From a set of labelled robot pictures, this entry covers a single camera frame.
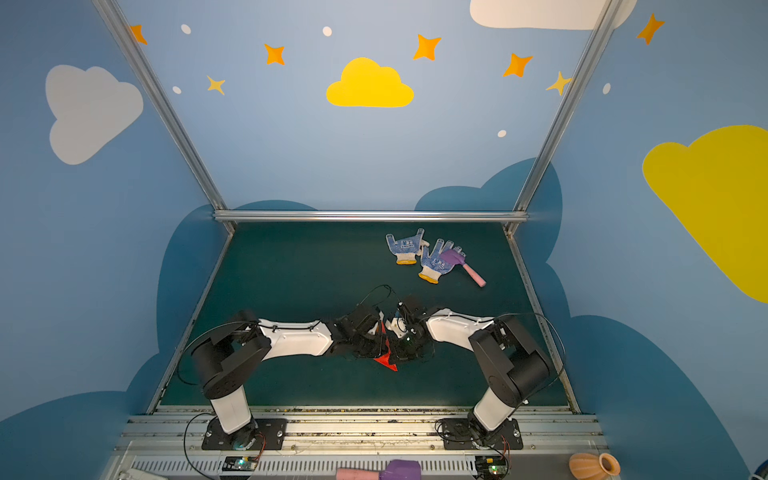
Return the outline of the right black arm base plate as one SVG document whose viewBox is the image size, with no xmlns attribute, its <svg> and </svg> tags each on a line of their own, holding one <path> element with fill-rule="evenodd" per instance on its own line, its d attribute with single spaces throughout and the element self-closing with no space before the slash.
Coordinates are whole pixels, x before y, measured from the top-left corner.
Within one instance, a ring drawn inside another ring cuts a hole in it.
<svg viewBox="0 0 768 480">
<path fill-rule="evenodd" d="M 522 433 L 516 419 L 505 420 L 495 430 L 486 431 L 468 418 L 444 418 L 435 422 L 436 434 L 446 450 L 479 450 L 484 448 L 522 450 Z"/>
</svg>

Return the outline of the left blue dotted work glove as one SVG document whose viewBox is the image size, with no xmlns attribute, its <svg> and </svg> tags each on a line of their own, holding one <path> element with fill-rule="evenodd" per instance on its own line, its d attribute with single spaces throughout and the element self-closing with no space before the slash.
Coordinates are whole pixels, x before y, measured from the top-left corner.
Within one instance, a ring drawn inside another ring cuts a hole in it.
<svg viewBox="0 0 768 480">
<path fill-rule="evenodd" d="M 429 243 L 424 240 L 424 234 L 425 230 L 419 228 L 414 235 L 402 239 L 396 239 L 393 234 L 385 236 L 388 249 L 395 256 L 397 265 L 417 263 L 417 258 L 422 255 L 423 249 L 429 246 Z"/>
</svg>

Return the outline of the purple pink brush on table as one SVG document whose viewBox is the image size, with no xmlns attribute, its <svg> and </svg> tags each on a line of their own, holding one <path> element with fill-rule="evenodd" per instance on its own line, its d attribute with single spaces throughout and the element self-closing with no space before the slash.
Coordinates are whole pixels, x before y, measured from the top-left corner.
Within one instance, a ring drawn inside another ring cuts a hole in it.
<svg viewBox="0 0 768 480">
<path fill-rule="evenodd" d="M 448 249 L 440 254 L 440 258 L 447 264 L 453 266 L 461 266 L 480 288 L 486 286 L 487 282 L 466 263 L 466 256 L 463 252 L 457 251 L 455 249 Z"/>
</svg>

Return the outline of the green circuit board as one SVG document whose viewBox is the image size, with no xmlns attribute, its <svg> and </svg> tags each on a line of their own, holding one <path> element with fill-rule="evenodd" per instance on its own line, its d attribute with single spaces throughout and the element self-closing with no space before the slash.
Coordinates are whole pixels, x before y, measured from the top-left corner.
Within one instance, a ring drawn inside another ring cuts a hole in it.
<svg viewBox="0 0 768 480">
<path fill-rule="evenodd" d="M 476 456 L 475 470 L 477 480 L 502 480 L 507 476 L 509 466 L 503 456 Z"/>
<path fill-rule="evenodd" d="M 227 456 L 222 465 L 223 472 L 254 472 L 260 459 L 255 456 Z"/>
</svg>

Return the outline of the red square paper sheet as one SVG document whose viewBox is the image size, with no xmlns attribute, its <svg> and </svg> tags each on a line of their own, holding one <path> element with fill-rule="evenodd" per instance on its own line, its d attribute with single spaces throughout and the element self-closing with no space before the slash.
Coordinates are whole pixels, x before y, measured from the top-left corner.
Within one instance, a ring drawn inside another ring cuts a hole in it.
<svg viewBox="0 0 768 480">
<path fill-rule="evenodd" d="M 397 372 L 397 365 L 391 362 L 392 350 L 389 343 L 389 334 L 387 333 L 387 328 L 384 322 L 379 323 L 378 333 L 382 342 L 382 346 L 380 347 L 379 355 L 374 359 L 374 361 L 393 372 Z"/>
</svg>

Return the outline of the blue dotted work glove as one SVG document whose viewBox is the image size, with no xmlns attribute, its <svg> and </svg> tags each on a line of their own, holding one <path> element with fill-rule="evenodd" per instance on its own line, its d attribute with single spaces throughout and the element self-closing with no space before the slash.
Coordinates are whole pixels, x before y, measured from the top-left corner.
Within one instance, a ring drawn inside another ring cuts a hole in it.
<svg viewBox="0 0 768 480">
<path fill-rule="evenodd" d="M 422 248 L 420 260 L 422 269 L 418 274 L 422 280 L 438 284 L 441 276 L 451 272 L 454 264 L 442 258 L 442 254 L 446 251 L 465 257 L 460 246 L 455 246 L 453 241 L 444 241 L 442 238 L 437 239 L 432 250 L 428 247 Z"/>
<path fill-rule="evenodd" d="M 424 234 L 425 230 L 419 228 L 414 235 L 402 239 L 396 239 L 393 234 L 385 236 L 388 249 L 395 256 L 397 265 L 417 263 L 417 258 L 422 255 L 423 249 L 429 246 L 429 243 L 424 240 Z"/>
</svg>

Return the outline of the aluminium frame post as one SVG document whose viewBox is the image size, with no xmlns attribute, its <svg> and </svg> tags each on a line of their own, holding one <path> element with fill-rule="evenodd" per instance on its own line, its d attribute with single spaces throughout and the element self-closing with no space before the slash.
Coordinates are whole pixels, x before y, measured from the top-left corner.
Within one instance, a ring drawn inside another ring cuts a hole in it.
<svg viewBox="0 0 768 480">
<path fill-rule="evenodd" d="M 518 225 L 527 219 L 528 208 L 610 41 L 623 4 L 624 1 L 621 0 L 606 1 L 597 17 L 597 23 L 576 65 L 572 81 L 567 86 L 567 91 L 558 107 L 541 150 L 533 162 L 514 205 L 513 212 L 520 216 L 521 220 L 509 221 L 504 225 L 504 233 L 509 240 L 513 238 Z"/>
<path fill-rule="evenodd" d="M 118 2 L 93 0 L 92 3 L 125 56 L 214 212 L 227 210 L 228 207 L 223 196 L 173 109 L 170 98 L 163 90 L 149 60 L 143 53 L 141 44 L 132 33 Z"/>
</svg>

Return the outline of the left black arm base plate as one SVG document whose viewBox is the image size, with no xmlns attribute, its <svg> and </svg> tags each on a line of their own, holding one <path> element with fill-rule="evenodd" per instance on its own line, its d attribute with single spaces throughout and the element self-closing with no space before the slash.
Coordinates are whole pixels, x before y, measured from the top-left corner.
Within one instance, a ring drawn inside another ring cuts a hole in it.
<svg viewBox="0 0 768 480">
<path fill-rule="evenodd" d="M 220 420 L 208 422 L 201 448 L 207 450 L 262 451 L 281 450 L 285 439 L 287 420 L 251 419 L 240 429 L 226 433 Z"/>
</svg>

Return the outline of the right aluminium frame post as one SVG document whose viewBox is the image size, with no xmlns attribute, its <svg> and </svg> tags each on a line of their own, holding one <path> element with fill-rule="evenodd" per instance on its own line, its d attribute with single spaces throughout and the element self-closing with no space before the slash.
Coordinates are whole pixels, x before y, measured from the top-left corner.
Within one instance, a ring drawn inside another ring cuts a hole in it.
<svg viewBox="0 0 768 480">
<path fill-rule="evenodd" d="M 504 233 L 509 240 L 513 238 L 518 225 L 527 219 L 528 208 L 610 41 L 623 4 L 624 1 L 621 0 L 606 1 L 597 17 L 597 23 L 576 65 L 572 81 L 567 86 L 567 91 L 558 107 L 541 150 L 533 162 L 514 205 L 513 212 L 520 216 L 521 220 L 509 221 L 504 225 Z"/>
</svg>

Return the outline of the pink purple brush front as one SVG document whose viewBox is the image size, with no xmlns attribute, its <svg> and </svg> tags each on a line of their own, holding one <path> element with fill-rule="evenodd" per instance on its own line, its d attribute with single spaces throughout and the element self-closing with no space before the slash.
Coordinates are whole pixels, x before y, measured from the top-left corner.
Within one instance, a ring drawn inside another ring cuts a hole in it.
<svg viewBox="0 0 768 480">
<path fill-rule="evenodd" d="M 336 480 L 421 480 L 422 470 L 417 461 L 392 460 L 381 471 L 338 469 Z"/>
</svg>

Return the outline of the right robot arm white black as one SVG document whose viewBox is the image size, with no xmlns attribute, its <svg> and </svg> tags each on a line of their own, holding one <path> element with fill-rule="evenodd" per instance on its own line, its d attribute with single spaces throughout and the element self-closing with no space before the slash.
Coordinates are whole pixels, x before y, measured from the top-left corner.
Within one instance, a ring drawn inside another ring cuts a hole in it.
<svg viewBox="0 0 768 480">
<path fill-rule="evenodd" d="M 384 322 L 390 360 L 421 357 L 426 346 L 447 343 L 472 352 L 487 383 L 469 422 L 485 434 L 498 430 L 525 400 L 555 376 L 548 354 L 517 314 L 477 317 L 448 308 L 420 309 L 398 304 Z"/>
</svg>

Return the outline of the front aluminium rail base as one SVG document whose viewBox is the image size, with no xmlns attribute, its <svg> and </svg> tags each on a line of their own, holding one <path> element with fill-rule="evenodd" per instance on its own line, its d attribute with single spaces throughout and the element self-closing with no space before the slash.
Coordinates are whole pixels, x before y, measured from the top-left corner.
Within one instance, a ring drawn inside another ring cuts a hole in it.
<svg viewBox="0 0 768 480">
<path fill-rule="evenodd" d="M 472 479 L 476 456 L 503 456 L 510 479 L 568 479 L 576 453 L 609 450 L 593 415 L 566 407 L 518 410 L 522 450 L 446 450 L 435 422 L 464 418 L 462 407 L 284 407 L 252 410 L 255 419 L 287 420 L 281 450 L 203 450 L 211 410 L 162 407 L 131 417 L 102 473 L 104 479 L 331 479 L 340 468 L 383 470 L 417 461 L 425 479 Z M 227 456 L 255 456 L 254 472 L 223 472 Z"/>
</svg>

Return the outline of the left green circuit board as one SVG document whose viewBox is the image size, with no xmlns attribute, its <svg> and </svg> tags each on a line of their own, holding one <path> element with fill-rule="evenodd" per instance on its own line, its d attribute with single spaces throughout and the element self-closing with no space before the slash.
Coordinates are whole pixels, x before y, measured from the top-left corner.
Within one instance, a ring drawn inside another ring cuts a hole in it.
<svg viewBox="0 0 768 480">
<path fill-rule="evenodd" d="M 254 472 L 260 459 L 255 456 L 227 456 L 222 465 L 223 472 Z"/>
</svg>

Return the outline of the rear aluminium frame bar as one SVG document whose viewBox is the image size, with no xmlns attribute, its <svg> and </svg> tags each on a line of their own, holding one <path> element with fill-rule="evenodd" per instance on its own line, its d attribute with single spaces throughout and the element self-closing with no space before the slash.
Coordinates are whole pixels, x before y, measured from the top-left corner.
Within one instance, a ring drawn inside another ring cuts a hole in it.
<svg viewBox="0 0 768 480">
<path fill-rule="evenodd" d="M 215 210 L 214 218 L 225 222 L 499 222 L 524 223 L 528 215 L 511 212 L 429 211 L 270 211 Z"/>
</svg>

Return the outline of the right blue dotted work glove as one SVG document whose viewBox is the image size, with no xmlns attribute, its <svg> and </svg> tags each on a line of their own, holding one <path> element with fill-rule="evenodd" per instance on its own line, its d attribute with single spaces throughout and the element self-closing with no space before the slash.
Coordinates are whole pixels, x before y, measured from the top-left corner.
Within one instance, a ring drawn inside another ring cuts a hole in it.
<svg viewBox="0 0 768 480">
<path fill-rule="evenodd" d="M 441 276 L 451 272 L 454 264 L 442 258 L 442 254 L 446 251 L 465 257 L 460 246 L 455 246 L 453 241 L 444 241 L 442 238 L 437 239 L 432 250 L 428 247 L 422 248 L 420 260 L 422 269 L 418 274 L 422 280 L 438 284 Z"/>
</svg>

